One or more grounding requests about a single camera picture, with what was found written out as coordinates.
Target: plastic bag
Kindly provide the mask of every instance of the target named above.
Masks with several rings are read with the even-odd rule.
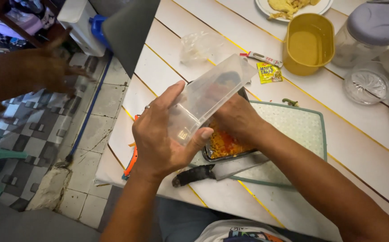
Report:
[[[184,64],[189,64],[210,58],[224,44],[224,38],[215,33],[201,31],[182,37],[181,43],[180,60]]]

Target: vegetable peeler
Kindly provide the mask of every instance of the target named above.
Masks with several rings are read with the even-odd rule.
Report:
[[[135,115],[135,121],[139,117],[140,117],[140,115]],[[135,162],[137,162],[137,159],[138,159],[138,148],[137,148],[137,145],[135,144],[135,149],[133,150],[132,158],[130,159],[129,165],[127,166],[127,168],[123,172],[123,176],[122,176],[123,180],[129,179],[130,171],[132,170],[133,165],[135,164]]]

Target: chopped vegetables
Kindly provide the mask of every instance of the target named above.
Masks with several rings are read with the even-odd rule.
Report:
[[[225,157],[225,156],[236,156],[237,154],[250,151],[254,147],[241,144],[233,136],[228,133],[219,130],[217,122],[214,120],[209,125],[214,130],[214,133],[210,137],[211,150],[213,154],[212,159]]]

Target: plate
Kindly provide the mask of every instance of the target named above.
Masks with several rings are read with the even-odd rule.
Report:
[[[333,0],[320,0],[320,2],[318,2],[315,6],[308,4],[307,6],[299,9],[298,12],[293,14],[293,18],[303,13],[317,13],[322,15],[331,7],[332,3]],[[260,10],[268,16],[270,16],[273,13],[279,13],[279,11],[271,8],[271,5],[269,5],[267,0],[256,0],[256,4],[260,8]],[[290,22],[289,19],[282,18],[282,17],[276,19],[279,21]]]

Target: jar lid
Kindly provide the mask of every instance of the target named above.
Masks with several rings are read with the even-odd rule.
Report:
[[[350,35],[360,42],[388,46],[389,4],[361,4],[348,17],[347,29]]]

